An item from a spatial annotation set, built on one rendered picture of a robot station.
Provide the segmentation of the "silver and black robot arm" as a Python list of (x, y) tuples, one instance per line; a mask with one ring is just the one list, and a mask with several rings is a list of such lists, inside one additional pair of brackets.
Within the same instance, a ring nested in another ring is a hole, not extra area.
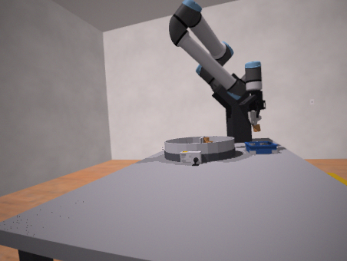
[[(260, 61), (246, 63), (245, 74), (239, 80), (223, 68), (233, 56), (233, 49), (225, 41), (220, 43), (201, 11), (202, 8), (194, 0), (184, 0), (169, 23), (171, 41), (199, 63), (196, 73), (214, 93), (223, 85), (235, 100), (252, 89), (263, 89)], [(211, 56), (189, 36), (188, 27)]]

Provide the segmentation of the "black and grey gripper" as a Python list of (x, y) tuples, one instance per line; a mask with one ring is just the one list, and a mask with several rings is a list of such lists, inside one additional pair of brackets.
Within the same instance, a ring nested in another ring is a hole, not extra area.
[[(259, 92), (259, 93), (256, 93), (256, 92)], [(256, 94), (256, 96), (257, 96), (256, 100), (262, 100), (263, 99), (263, 91), (251, 90), (251, 91), (248, 91), (248, 94), (251, 94), (251, 95)], [(265, 103), (265, 107), (264, 107), (264, 103)], [(249, 104), (246, 107), (246, 114), (247, 114), (247, 117), (249, 118), (252, 126), (257, 125), (257, 122), (259, 120), (261, 120), (261, 116), (259, 115), (259, 113), (260, 113), (260, 110), (264, 110), (264, 109), (266, 109), (266, 101), (258, 101), (257, 102), (254, 100), (251, 104)]]

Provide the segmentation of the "blue crate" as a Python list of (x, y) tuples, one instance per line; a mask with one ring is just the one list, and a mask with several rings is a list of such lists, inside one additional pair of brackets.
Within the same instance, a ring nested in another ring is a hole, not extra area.
[[(277, 154), (278, 153), (278, 150), (276, 149), (276, 146), (278, 146), (278, 144), (274, 144), (269, 141), (254, 141), (254, 142), (245, 142), (245, 143), (246, 143), (245, 148), (250, 154)], [(267, 143), (269, 145), (260, 145), (260, 143)], [(255, 145), (251, 146), (250, 144), (255, 144)]]

